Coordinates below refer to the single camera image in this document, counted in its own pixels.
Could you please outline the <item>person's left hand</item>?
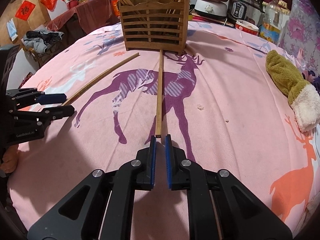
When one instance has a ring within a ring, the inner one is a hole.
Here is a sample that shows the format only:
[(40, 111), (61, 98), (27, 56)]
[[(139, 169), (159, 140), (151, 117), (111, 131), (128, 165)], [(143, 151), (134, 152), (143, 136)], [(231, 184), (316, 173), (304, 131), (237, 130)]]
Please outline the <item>person's left hand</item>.
[(18, 165), (18, 157), (18, 145), (10, 146), (3, 155), (3, 163), (1, 164), (1, 170), (5, 174), (14, 172)]

